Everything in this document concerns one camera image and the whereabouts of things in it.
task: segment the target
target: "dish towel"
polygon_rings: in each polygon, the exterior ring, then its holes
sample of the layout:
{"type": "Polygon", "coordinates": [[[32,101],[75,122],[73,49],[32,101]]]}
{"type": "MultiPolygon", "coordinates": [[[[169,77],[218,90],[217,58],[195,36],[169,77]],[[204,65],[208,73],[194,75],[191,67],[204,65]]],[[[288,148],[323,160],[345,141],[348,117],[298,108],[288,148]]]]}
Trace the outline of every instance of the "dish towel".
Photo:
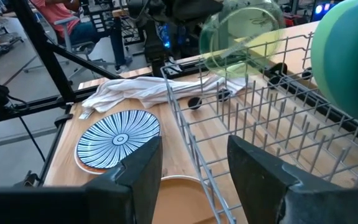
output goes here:
{"type": "MultiPolygon", "coordinates": [[[[179,82],[168,80],[176,99],[187,96],[201,96],[201,82],[179,82]]],[[[223,88],[225,78],[212,76],[203,78],[204,95],[216,94],[216,85],[223,88]]],[[[232,95],[246,86],[245,78],[227,79],[227,89],[232,95]]],[[[139,77],[104,82],[88,99],[82,102],[86,110],[104,113],[126,98],[138,99],[147,109],[158,103],[167,102],[167,84],[163,78],[139,77]]]]}

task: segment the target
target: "green bowl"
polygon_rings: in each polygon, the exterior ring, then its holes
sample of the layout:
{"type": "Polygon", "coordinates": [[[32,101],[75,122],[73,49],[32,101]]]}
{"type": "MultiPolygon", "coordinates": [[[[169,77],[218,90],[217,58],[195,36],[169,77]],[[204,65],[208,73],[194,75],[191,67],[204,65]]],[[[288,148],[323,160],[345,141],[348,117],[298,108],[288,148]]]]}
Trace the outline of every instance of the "green bowl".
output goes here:
{"type": "Polygon", "coordinates": [[[326,48],[329,48],[326,42],[336,21],[357,3],[358,0],[347,0],[332,8],[319,22],[311,43],[311,66],[313,68],[314,79],[323,95],[336,106],[337,103],[330,92],[324,71],[324,52],[326,48]]]}
{"type": "Polygon", "coordinates": [[[335,104],[358,119],[358,3],[352,3],[344,1],[338,5],[349,8],[329,31],[324,48],[324,76],[335,104]]]}

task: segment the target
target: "office chair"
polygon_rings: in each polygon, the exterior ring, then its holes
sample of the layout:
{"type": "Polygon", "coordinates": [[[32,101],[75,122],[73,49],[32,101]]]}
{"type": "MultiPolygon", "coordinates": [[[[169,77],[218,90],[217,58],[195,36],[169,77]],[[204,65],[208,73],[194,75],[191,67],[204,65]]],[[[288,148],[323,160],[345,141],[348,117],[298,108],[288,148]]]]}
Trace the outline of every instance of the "office chair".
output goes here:
{"type": "MultiPolygon", "coordinates": [[[[70,41],[70,36],[68,35],[68,29],[67,29],[67,24],[72,21],[72,20],[75,20],[75,19],[78,19],[78,17],[76,16],[73,16],[73,17],[70,17],[70,18],[67,18],[67,19],[62,19],[62,20],[59,20],[59,21],[56,21],[55,22],[55,25],[62,25],[63,26],[63,33],[64,33],[64,36],[65,38],[62,39],[57,33],[55,30],[54,33],[55,33],[55,36],[56,36],[56,39],[54,39],[50,34],[48,34],[47,32],[45,32],[47,34],[47,37],[49,39],[49,41],[51,41],[52,43],[54,44],[57,44],[59,45],[60,47],[63,47],[65,48],[67,51],[69,51],[70,53],[73,53],[73,54],[76,54],[76,55],[85,55],[86,59],[92,63],[94,63],[95,65],[97,66],[103,66],[104,69],[107,69],[107,67],[109,65],[115,65],[114,62],[107,62],[101,58],[99,59],[96,59],[96,60],[91,60],[89,58],[89,54],[93,51],[94,47],[96,46],[96,44],[94,42],[83,42],[83,43],[79,43],[79,44],[75,44],[75,45],[72,45],[71,44],[71,41],[70,41]]],[[[49,24],[49,22],[44,18],[44,20],[46,21],[46,23],[52,27],[51,24],[49,24]]],[[[30,67],[30,68],[25,68],[23,69],[23,71],[25,73],[28,73],[30,70],[33,70],[33,69],[36,69],[36,68],[41,68],[41,67],[44,67],[43,65],[38,65],[38,66],[35,66],[35,67],[30,67]]],[[[68,77],[68,80],[69,82],[72,84],[72,80],[71,78],[76,76],[76,75],[79,75],[81,73],[83,73],[84,71],[86,70],[86,68],[84,67],[81,67],[81,68],[76,68],[74,70],[74,72],[68,77]]],[[[93,73],[93,78],[99,78],[95,73],[93,73]]]]}

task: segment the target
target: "concrete floor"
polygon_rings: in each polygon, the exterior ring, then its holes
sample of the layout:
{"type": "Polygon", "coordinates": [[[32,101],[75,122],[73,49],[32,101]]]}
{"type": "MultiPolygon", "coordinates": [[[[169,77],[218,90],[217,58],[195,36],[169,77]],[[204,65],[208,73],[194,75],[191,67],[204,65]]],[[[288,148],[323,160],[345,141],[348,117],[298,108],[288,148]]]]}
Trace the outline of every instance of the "concrete floor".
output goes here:
{"type": "MultiPolygon", "coordinates": [[[[129,53],[141,50],[141,45],[131,45],[129,53]]],[[[95,47],[91,58],[103,58],[108,62],[114,61],[108,38],[103,38],[95,47]]],[[[9,82],[6,86],[11,91],[11,96],[20,98],[24,101],[36,100],[52,95],[57,95],[58,91],[47,73],[46,69],[30,71],[29,73],[20,72],[12,80],[9,79],[17,73],[33,56],[35,51],[31,43],[27,40],[24,43],[17,43],[12,51],[0,58],[0,84],[9,82]]],[[[39,59],[35,59],[30,65],[39,65],[39,59]]],[[[146,66],[143,55],[134,57],[130,64],[130,70],[135,70],[146,66]]],[[[70,62],[69,65],[62,65],[66,76],[69,76],[79,65],[70,62]]],[[[77,89],[81,82],[94,79],[89,70],[73,78],[73,89],[77,89]]],[[[64,111],[60,108],[44,111],[23,117],[29,129],[33,133],[51,133],[55,130],[53,122],[64,111]]],[[[45,156],[47,155],[55,134],[48,134],[36,138],[38,145],[45,156]]],[[[0,142],[15,136],[26,136],[25,129],[19,118],[0,122],[0,142]]],[[[42,159],[38,154],[31,140],[19,141],[0,146],[0,186],[11,186],[16,182],[22,181],[28,170],[39,174],[43,166],[42,159]]]]}

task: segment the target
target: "striped plate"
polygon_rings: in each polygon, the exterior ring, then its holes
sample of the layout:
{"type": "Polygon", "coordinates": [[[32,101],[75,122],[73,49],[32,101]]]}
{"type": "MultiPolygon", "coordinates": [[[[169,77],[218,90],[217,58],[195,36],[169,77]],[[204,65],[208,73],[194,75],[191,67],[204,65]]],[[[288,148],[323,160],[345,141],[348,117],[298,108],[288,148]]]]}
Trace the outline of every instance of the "striped plate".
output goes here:
{"type": "Polygon", "coordinates": [[[110,169],[160,134],[158,119],[147,111],[128,110],[105,117],[90,127],[76,146],[78,159],[95,169],[110,169]]]}

